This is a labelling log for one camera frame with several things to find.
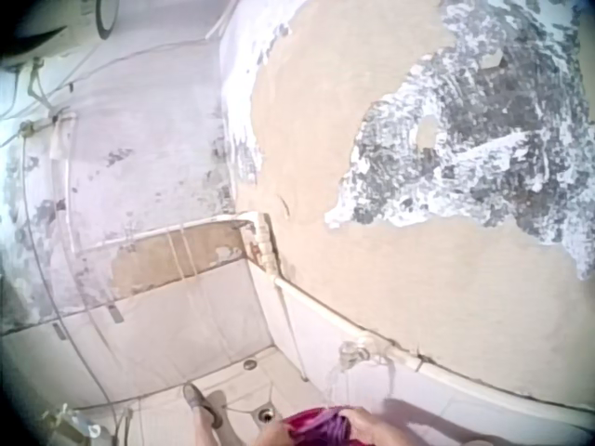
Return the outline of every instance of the human hand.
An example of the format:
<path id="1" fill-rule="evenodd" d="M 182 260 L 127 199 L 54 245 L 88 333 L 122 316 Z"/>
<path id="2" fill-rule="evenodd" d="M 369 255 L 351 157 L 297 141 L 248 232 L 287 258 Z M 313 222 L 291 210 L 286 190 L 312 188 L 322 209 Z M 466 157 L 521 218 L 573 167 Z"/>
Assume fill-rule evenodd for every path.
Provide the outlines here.
<path id="1" fill-rule="evenodd" d="M 260 431 L 254 446 L 293 446 L 289 426 L 281 421 L 271 421 Z"/>
<path id="2" fill-rule="evenodd" d="M 378 418 L 362 407 L 343 409 L 339 414 L 350 420 L 351 439 L 363 444 L 375 444 L 375 426 L 380 422 Z"/>
<path id="3" fill-rule="evenodd" d="M 412 446 L 401 430 L 385 423 L 364 408 L 343 409 L 339 414 L 350 421 L 351 439 L 376 446 Z"/>

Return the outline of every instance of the foot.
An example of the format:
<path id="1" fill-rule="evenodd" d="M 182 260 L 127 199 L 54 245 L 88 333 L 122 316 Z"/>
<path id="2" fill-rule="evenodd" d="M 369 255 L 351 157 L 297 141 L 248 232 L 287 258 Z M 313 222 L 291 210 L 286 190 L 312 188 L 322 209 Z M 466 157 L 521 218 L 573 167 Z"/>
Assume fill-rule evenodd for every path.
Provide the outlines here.
<path id="1" fill-rule="evenodd" d="M 223 424 L 221 415 L 215 410 L 213 405 L 205 398 L 201 391 L 192 383 L 186 383 L 182 388 L 184 399 L 188 402 L 191 409 L 203 408 L 211 415 L 213 415 L 213 424 L 211 425 L 214 429 L 219 429 Z"/>

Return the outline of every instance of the beige wall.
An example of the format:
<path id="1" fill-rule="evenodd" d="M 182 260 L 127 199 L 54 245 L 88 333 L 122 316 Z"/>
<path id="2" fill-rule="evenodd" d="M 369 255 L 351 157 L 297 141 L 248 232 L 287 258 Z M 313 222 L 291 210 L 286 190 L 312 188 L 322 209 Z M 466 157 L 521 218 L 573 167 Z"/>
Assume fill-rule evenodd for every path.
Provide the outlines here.
<path id="1" fill-rule="evenodd" d="M 285 276 L 365 328 L 487 384 L 595 405 L 595 279 L 580 282 L 561 248 L 513 222 L 324 224 L 370 103 L 454 42 L 435 5 L 400 5 L 312 0 L 298 13 L 258 74 L 264 164 L 238 210 L 270 213 Z"/>

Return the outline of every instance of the electric cable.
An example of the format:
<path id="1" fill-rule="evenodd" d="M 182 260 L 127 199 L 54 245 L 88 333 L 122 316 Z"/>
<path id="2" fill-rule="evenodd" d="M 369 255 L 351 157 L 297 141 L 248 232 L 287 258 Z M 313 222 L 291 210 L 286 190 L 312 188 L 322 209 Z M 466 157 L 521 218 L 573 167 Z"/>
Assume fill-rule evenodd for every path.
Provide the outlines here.
<path id="1" fill-rule="evenodd" d="M 39 276 L 40 276 L 41 282 L 44 285 L 44 288 L 46 290 L 47 298 L 49 299 L 49 302 L 51 304 L 51 307 L 54 310 L 54 312 L 56 313 L 56 317 L 58 318 L 58 322 L 59 322 L 60 328 L 62 329 L 62 332 L 64 333 L 64 336 L 66 336 L 66 338 L 68 339 L 68 341 L 70 342 L 70 344 L 73 346 L 74 353 L 76 354 L 76 356 L 78 356 L 79 360 L 81 361 L 81 363 L 83 364 L 83 366 L 85 367 L 85 369 L 87 370 L 87 372 L 89 373 L 89 375 L 91 376 L 91 379 L 93 380 L 93 382 L 95 382 L 95 384 L 97 385 L 99 391 L 103 395 L 103 398 L 105 398 L 106 403 L 110 406 L 110 409 L 112 411 L 113 423 L 114 423 L 114 425 L 117 425 L 118 420 L 117 420 L 117 416 L 115 414 L 115 409 L 113 408 L 112 400 L 110 399 L 110 397 L 108 396 L 105 388 L 101 385 L 101 382 L 99 381 L 99 379 L 97 378 L 97 376 L 93 372 L 93 369 L 91 369 L 91 367 L 89 366 L 88 362 L 85 360 L 83 354 L 81 353 L 80 348 L 74 342 L 74 339 L 73 339 L 73 337 L 71 335 L 71 332 L 69 331 L 68 327 L 64 323 L 64 319 L 62 318 L 62 315 L 60 314 L 60 310 L 58 308 L 58 305 L 56 304 L 56 301 L 54 300 L 54 296 L 53 296 L 51 290 L 49 289 L 49 284 L 47 283 L 46 275 L 44 274 L 44 272 L 43 272 L 43 270 L 41 268 L 41 261 L 39 260 L 39 254 L 37 253 L 37 248 L 35 247 L 35 242 L 33 241 L 34 240 L 34 238 L 33 238 L 33 230 L 31 228 L 31 218 L 29 216 L 29 205 L 28 205 L 28 202 L 27 202 L 27 188 L 25 187 L 26 186 L 26 181 L 25 181 L 25 156 L 26 156 L 26 151 L 27 151 L 26 148 L 27 148 L 27 138 L 24 137 L 22 139 L 22 149 L 21 149 L 20 180 L 21 180 L 21 187 L 22 187 L 23 205 L 25 207 L 25 218 L 27 220 L 27 224 L 26 224 L 26 226 L 27 226 L 27 233 L 28 233 L 29 239 L 31 241 L 31 246 L 32 246 L 32 249 L 33 249 L 33 257 L 35 259 L 35 263 L 37 265 L 37 269 L 39 270 Z"/>
<path id="2" fill-rule="evenodd" d="M 200 37 L 198 39 L 182 40 L 182 41 L 178 41 L 178 42 L 172 42 L 169 44 L 160 44 L 160 45 L 156 45 L 156 46 L 150 46 L 149 48 L 141 49 L 139 51 L 134 51 L 134 52 L 127 54 L 125 56 L 122 56 L 120 58 L 112 59 L 112 60 L 104 63 L 103 65 L 99 65 L 97 68 L 95 68 L 89 72 L 83 72 L 77 78 L 71 79 L 71 77 L 81 68 L 81 66 L 85 62 L 87 62 L 89 60 L 91 55 L 97 50 L 97 47 L 95 47 L 84 57 L 83 60 L 81 60 L 77 64 L 76 67 L 74 67 L 74 69 L 62 80 L 62 82 L 59 83 L 58 86 L 56 86 L 55 88 L 53 88 L 52 90 L 47 92 L 47 94 L 45 94 L 44 97 L 45 97 L 45 99 L 49 100 L 54 94 L 58 93 L 63 88 L 70 87 L 70 85 L 74 85 L 77 82 L 85 81 L 89 77 L 95 75 L 98 72 L 102 72 L 103 70 L 111 67 L 112 65 L 115 65 L 117 63 L 120 63 L 120 62 L 123 62 L 126 60 L 133 59 L 137 56 L 142 56 L 143 54 L 159 53 L 162 51 L 176 49 L 176 48 L 184 47 L 184 46 L 206 45 L 206 44 L 210 44 L 212 42 L 213 41 L 207 40 L 204 37 Z M 0 120 L 12 119 L 12 118 L 19 117 L 23 113 L 29 111 L 36 104 L 37 104 L 37 102 L 33 102 L 33 103 L 29 104 L 28 106 L 26 106 L 25 108 L 21 109 L 20 111 L 14 112 L 12 115 L 10 115 L 8 117 L 5 117 L 3 115 L 2 117 L 0 117 Z"/>
<path id="3" fill-rule="evenodd" d="M 15 84 L 13 85 L 13 90 L 12 90 L 12 101 L 10 102 L 8 109 L 6 111 L 3 111 L 2 114 L 0 114 L 0 120 L 4 119 L 5 116 L 7 116 L 10 112 L 12 112 L 12 109 L 15 107 L 15 103 L 17 102 L 17 94 L 19 92 L 20 67 L 18 67 L 15 70 L 14 75 L 15 75 Z"/>

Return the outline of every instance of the white pipe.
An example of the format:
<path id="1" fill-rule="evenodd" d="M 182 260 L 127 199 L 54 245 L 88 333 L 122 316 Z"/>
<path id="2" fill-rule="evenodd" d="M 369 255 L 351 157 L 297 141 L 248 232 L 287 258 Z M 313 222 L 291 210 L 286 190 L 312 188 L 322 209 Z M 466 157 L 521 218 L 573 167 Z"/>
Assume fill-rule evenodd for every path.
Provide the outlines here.
<path id="1" fill-rule="evenodd" d="M 154 237 L 156 235 L 165 235 L 168 232 L 176 231 L 176 230 L 187 230 L 189 228 L 195 228 L 197 226 L 207 225 L 210 223 L 220 223 L 226 221 L 238 221 L 238 220 L 248 220 L 251 221 L 249 218 L 243 217 L 242 214 L 223 214 L 220 216 L 212 216 L 210 218 L 202 218 L 200 220 L 193 220 L 188 221 L 186 223 L 179 223 L 177 225 L 166 226 L 164 228 L 159 228 L 156 230 L 145 230 L 143 232 L 138 232 L 131 237 L 118 237 L 115 239 L 106 240 L 104 242 L 96 243 L 92 246 L 88 246 L 87 248 L 82 248 L 78 251 L 74 251 L 75 254 L 81 255 L 91 251 L 97 251 L 99 249 L 107 248 L 110 246 L 119 246 L 121 244 L 130 243 L 133 241 L 138 241 L 142 239 L 148 239 L 150 237 Z"/>

